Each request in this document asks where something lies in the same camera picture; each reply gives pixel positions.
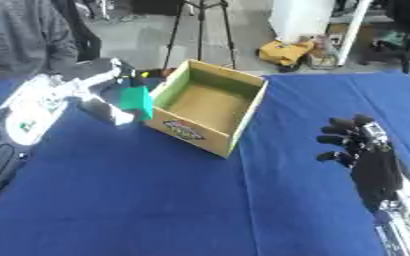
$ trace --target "robotic hand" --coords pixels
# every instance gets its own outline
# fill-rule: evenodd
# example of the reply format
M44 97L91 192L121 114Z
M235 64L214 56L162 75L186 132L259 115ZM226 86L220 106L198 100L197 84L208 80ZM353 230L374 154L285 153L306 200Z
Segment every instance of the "robotic hand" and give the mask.
M136 79L137 74L129 65L118 59L99 59L68 71L71 74L34 77L0 106L0 189L64 113L69 98L79 99L83 110L116 126L134 121L132 112L121 111L91 90L99 85L117 85L123 77Z
M317 160L335 160L351 169L388 256L410 256L410 173L386 132L363 115L354 120L331 118L322 132L326 135L318 136L318 142L341 146L345 152L326 152Z

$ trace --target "open cardboard box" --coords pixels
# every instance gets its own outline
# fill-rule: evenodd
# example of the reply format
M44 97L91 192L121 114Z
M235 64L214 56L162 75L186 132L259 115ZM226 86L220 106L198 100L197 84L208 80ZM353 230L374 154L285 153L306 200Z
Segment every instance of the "open cardboard box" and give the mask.
M260 77L188 60L151 92L154 118L146 124L226 158L266 87Z

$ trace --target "blue table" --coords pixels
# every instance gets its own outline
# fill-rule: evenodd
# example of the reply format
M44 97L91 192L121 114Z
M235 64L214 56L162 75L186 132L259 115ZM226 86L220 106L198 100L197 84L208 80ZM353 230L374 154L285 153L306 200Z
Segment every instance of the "blue table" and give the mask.
M72 107L0 195L0 256L377 256L349 173L315 156L329 117L365 113L410 167L410 78L283 75L230 159ZM14 88L0 83L0 102Z

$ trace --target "printed label on box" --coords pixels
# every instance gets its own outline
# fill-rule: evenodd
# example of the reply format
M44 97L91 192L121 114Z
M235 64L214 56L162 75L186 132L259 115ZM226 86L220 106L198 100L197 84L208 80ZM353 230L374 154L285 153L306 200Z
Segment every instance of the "printed label on box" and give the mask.
M163 122L172 132L184 140L205 140L205 137L194 131L193 128L183 124L182 121Z

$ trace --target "green cube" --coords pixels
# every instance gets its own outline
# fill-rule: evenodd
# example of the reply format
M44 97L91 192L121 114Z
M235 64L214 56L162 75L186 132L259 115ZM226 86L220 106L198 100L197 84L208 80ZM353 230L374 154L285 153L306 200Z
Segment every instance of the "green cube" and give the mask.
M151 120L152 98L146 86L129 87L121 91L121 109L135 113L142 120Z

